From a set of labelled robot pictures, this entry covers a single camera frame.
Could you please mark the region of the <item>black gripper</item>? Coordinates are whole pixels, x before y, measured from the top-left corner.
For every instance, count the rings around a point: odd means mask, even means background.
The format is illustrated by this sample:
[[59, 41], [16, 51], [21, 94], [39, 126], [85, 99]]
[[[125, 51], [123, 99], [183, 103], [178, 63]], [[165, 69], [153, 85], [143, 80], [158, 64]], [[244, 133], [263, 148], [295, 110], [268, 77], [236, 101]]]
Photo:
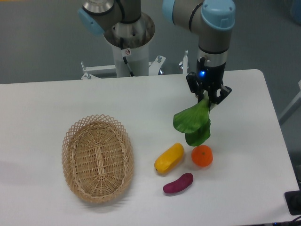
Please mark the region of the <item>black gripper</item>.
[[197, 62], [197, 73], [190, 72], [186, 81], [191, 93], [194, 93], [198, 102], [204, 99], [204, 91], [211, 90], [210, 103], [220, 104], [231, 92], [232, 89], [223, 85], [223, 74], [226, 63], [218, 66], [207, 66], [206, 58], [201, 57]]

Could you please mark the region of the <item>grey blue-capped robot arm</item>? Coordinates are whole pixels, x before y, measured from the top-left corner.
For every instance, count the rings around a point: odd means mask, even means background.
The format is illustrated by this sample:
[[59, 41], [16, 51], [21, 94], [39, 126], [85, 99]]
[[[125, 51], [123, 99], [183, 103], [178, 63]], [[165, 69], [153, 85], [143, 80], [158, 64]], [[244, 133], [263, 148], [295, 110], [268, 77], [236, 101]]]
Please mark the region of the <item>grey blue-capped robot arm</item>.
[[[233, 26], [235, 3], [231, 0], [165, 0], [164, 17], [198, 36], [197, 70], [186, 77], [199, 100], [219, 104], [231, 88], [223, 74]], [[153, 20], [141, 10], [139, 0], [85, 0], [78, 15], [94, 35], [103, 35], [115, 51], [118, 77], [148, 75], [148, 54], [143, 52], [155, 33]]]

